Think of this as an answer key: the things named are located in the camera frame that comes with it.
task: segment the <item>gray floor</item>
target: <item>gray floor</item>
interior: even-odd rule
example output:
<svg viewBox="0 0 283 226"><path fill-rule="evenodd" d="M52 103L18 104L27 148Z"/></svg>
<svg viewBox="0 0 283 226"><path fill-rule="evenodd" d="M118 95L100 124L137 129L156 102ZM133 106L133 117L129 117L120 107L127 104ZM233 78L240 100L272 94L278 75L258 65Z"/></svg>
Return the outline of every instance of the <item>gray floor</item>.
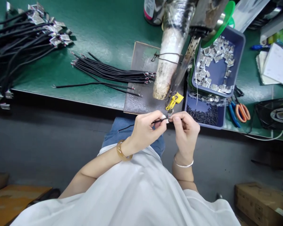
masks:
<svg viewBox="0 0 283 226"><path fill-rule="evenodd" d="M89 107L84 114L12 106L0 116L0 171L10 183L65 189L75 173L101 148L115 117L114 111ZM164 134L163 165L170 171L177 150L175 131ZM216 192L234 206L236 183L259 181L282 188L283 172L253 164L272 143L250 140L238 133L202 128L196 145L193 173L200 194L214 201Z"/></svg>

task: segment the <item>woman's left hand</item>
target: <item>woman's left hand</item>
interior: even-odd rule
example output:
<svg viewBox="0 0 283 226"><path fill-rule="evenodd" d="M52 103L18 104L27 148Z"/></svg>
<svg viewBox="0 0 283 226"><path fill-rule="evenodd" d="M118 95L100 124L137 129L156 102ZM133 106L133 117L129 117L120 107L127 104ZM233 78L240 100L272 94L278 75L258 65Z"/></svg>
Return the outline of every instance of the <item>woman's left hand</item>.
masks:
<svg viewBox="0 0 283 226"><path fill-rule="evenodd" d="M155 130L152 128L153 121L163 119L164 117L165 115L158 110L136 116L132 135L124 142L132 150L128 150L129 153L124 153L124 155L135 154L156 141L166 131L167 121L163 120L162 122L155 123Z"/></svg>

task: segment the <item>bracelet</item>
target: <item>bracelet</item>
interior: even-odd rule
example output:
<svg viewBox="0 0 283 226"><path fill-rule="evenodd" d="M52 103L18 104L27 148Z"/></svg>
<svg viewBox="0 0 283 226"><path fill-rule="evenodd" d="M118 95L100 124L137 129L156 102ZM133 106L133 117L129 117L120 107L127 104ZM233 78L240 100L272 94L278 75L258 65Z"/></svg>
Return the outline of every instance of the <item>bracelet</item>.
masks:
<svg viewBox="0 0 283 226"><path fill-rule="evenodd" d="M128 157L124 156L122 149L121 149L121 144L124 142L125 140L120 140L117 145L116 145L116 151L117 154L119 155L119 157L123 160L123 161L130 161L132 159L133 155L130 155Z"/></svg>
<svg viewBox="0 0 283 226"><path fill-rule="evenodd" d="M192 163L191 163L190 165L187 165L187 166L178 165L177 162L175 161L175 155L174 155L173 160L174 160L175 164L176 164L177 166L181 167L181 168L189 168L189 167L191 167L191 166L193 165L193 163L194 163L194 159L193 159L193 161L192 161Z"/></svg>

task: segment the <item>white paper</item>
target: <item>white paper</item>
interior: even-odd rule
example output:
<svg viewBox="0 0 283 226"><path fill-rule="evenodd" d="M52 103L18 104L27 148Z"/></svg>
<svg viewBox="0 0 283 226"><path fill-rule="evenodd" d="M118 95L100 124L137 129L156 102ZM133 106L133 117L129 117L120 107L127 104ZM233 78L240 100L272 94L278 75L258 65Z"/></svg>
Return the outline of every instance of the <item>white paper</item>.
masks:
<svg viewBox="0 0 283 226"><path fill-rule="evenodd" d="M283 49L275 43L268 52L263 75L283 84Z"/></svg>
<svg viewBox="0 0 283 226"><path fill-rule="evenodd" d="M256 57L257 67L258 67L258 71L259 71L259 74L260 74L262 84L263 85L279 84L279 82L277 82L276 80L269 78L269 77L262 74L263 71L264 71L264 64L265 64L265 61L266 61L267 53L268 52L266 52L266 51L261 51L259 53L259 55Z"/></svg>

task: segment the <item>white shirt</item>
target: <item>white shirt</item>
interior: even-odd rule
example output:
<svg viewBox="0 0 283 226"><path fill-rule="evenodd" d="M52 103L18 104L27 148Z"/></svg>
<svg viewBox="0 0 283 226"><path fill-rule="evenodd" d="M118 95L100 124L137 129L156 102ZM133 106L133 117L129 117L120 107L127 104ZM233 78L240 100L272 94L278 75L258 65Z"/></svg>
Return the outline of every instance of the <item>white shirt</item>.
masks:
<svg viewBox="0 0 283 226"><path fill-rule="evenodd" d="M16 225L240 226L226 200L210 203L193 190L183 191L150 146L111 167L85 193L25 209Z"/></svg>

